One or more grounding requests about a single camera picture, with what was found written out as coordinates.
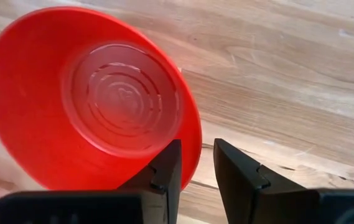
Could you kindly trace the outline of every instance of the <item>black plastic jaw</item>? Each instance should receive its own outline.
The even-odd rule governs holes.
[[[10,194],[0,199],[0,224],[176,224],[181,164],[174,140],[118,190]]]
[[[354,190],[306,189],[222,139],[214,161],[229,224],[354,223]]]

